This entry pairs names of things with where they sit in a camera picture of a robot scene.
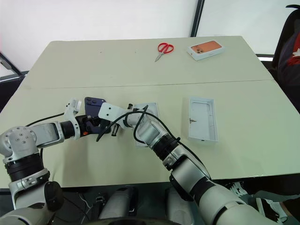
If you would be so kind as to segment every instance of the scissors blade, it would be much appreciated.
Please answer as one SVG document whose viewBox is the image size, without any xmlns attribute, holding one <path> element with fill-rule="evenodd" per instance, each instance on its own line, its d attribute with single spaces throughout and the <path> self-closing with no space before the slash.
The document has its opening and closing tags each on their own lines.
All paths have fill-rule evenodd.
<svg viewBox="0 0 300 225">
<path fill-rule="evenodd" d="M 163 53 L 160 53 L 157 57 L 156 57 L 156 59 L 155 59 L 155 61 L 154 62 L 156 62 L 157 60 L 159 60 L 160 59 L 160 57 L 163 55 Z"/>
</svg>

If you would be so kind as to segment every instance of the white table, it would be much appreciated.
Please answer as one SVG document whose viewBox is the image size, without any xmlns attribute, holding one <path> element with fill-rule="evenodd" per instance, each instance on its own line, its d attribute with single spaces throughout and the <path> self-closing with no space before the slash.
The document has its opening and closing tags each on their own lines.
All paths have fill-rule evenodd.
<svg viewBox="0 0 300 225">
<path fill-rule="evenodd" d="M 195 61 L 186 48 L 215 39 L 225 52 Z M 175 46 L 157 62 L 157 46 Z M 240 36 L 115 41 L 54 41 L 41 54 L 21 89 L 118 87 L 272 80 Z"/>
<path fill-rule="evenodd" d="M 19 89 L 0 114 L 1 132 L 63 112 L 71 97 L 84 100 L 87 96 L 121 107 L 157 102 L 162 121 L 198 155 L 213 179 L 300 173 L 300 116 L 278 85 L 269 80 Z M 215 99 L 218 143 L 187 139 L 189 96 Z M 84 107 L 78 114 L 84 114 Z M 62 187 L 168 181 L 169 172 L 155 153 L 135 147 L 132 130 L 121 131 L 117 137 L 105 135 L 100 142 L 95 139 L 96 135 L 89 135 L 44 149 L 50 179 Z M 0 188 L 7 188 L 8 183 L 2 166 Z"/>
</svg>

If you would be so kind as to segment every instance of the red scissors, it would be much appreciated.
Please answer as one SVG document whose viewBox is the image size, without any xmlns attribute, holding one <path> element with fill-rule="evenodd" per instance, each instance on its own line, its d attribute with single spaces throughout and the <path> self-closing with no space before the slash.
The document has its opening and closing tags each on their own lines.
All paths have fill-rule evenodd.
<svg viewBox="0 0 300 225">
<path fill-rule="evenodd" d="M 174 50 L 174 46 L 173 45 L 170 45 L 168 43 L 160 43 L 157 47 L 158 51 L 159 51 L 159 54 L 158 56 L 156 57 L 155 61 L 156 62 L 157 60 L 160 59 L 160 57 L 163 55 L 163 54 L 167 54 L 167 53 L 170 53 Z"/>
</svg>

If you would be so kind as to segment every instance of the scissors handle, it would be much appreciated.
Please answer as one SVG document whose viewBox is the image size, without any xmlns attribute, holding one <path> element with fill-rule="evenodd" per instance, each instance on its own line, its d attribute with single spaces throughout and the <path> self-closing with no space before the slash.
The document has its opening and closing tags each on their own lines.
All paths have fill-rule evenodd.
<svg viewBox="0 0 300 225">
<path fill-rule="evenodd" d="M 160 53 L 167 54 L 174 50 L 174 46 L 164 42 L 164 43 L 160 43 L 157 49 Z"/>
</svg>

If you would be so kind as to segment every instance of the orange phone image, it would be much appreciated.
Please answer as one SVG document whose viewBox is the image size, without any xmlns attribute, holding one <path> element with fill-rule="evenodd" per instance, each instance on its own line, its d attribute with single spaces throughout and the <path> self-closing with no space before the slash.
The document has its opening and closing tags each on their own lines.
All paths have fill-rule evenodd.
<svg viewBox="0 0 300 225">
<path fill-rule="evenodd" d="M 201 54 L 206 53 L 212 50 L 216 50 L 218 48 L 222 48 L 216 41 L 209 41 L 199 45 L 195 45 L 191 47 L 195 53 Z"/>
</svg>

